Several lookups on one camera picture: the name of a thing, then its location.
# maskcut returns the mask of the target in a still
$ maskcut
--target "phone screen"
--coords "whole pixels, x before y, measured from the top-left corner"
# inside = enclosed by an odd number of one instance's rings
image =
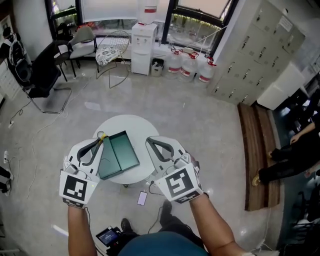
[[[144,206],[145,202],[146,202],[146,199],[147,199],[147,193],[141,191],[140,195],[139,195],[139,198],[138,198],[138,202],[136,204],[140,205],[140,206]]]

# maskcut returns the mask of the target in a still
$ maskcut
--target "wire chair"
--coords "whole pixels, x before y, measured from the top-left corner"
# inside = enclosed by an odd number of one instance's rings
[[[103,73],[109,71],[109,88],[110,89],[121,84],[124,80],[126,80],[126,78],[129,75],[128,67],[125,64],[125,60],[122,56],[125,53],[125,51],[127,50],[129,43],[130,43],[130,35],[123,30],[117,30],[117,31],[114,31],[114,32],[106,35],[98,45],[98,48],[97,48],[97,51],[95,54],[95,59],[98,63],[96,79],[98,79]],[[110,84],[110,70],[118,67],[117,62],[115,61],[117,58],[121,58],[123,60],[123,63],[124,63],[125,69],[126,69],[126,76],[122,81],[111,86],[111,84]],[[101,67],[107,66],[112,61],[114,61],[115,66],[113,66],[111,68],[107,68],[103,72],[99,72],[99,66],[101,66]]]

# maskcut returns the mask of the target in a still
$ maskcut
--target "blue shirt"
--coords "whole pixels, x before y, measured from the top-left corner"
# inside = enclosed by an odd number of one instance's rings
[[[140,235],[132,239],[118,256],[208,256],[184,236],[168,231]]]

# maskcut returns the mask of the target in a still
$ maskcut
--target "window frame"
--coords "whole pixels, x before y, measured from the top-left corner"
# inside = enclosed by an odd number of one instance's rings
[[[60,12],[57,14],[52,14],[53,13],[52,0],[44,0],[44,1],[45,1],[45,8],[46,8],[46,14],[47,14],[47,19],[48,19],[48,23],[49,23],[49,28],[50,28],[50,32],[51,32],[53,40],[56,39],[55,20],[57,18],[61,18],[61,17],[67,16],[70,14],[76,14],[78,26],[81,26],[84,24],[83,17],[82,17],[81,0],[75,0],[75,9],[67,10],[66,12]],[[224,28],[225,26],[227,26],[229,24],[230,19],[235,11],[235,8],[236,8],[238,2],[239,2],[239,0],[228,1],[226,6],[224,7],[224,10],[222,11],[220,17],[215,17],[209,13],[201,11],[200,9],[193,9],[193,8],[189,8],[186,6],[178,5],[179,0],[170,0],[169,5],[168,5],[168,11],[167,11],[166,18],[165,18],[165,23],[163,26],[161,43],[163,45],[166,45],[169,43],[167,41],[167,39],[168,39],[168,33],[169,33],[169,28],[170,28],[171,19],[172,19],[173,14],[197,19],[197,20],[209,23],[213,26],[217,26],[219,28]],[[221,20],[221,16],[225,12],[229,3],[230,3],[230,7],[229,7],[224,19]],[[212,46],[210,54],[209,54],[211,57],[214,55],[216,49],[218,48],[218,45],[219,45],[224,33],[225,33],[225,29],[222,29],[217,33],[216,39],[214,40],[213,46]],[[173,45],[178,46],[178,47],[185,47],[185,45],[183,45],[181,43],[173,43]],[[195,48],[192,46],[189,46],[189,47],[193,48],[195,51],[199,52],[198,48]]]

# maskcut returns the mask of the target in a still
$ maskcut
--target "trash bin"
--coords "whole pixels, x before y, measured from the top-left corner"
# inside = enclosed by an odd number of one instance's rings
[[[160,58],[154,58],[151,63],[151,76],[160,77],[165,61]]]

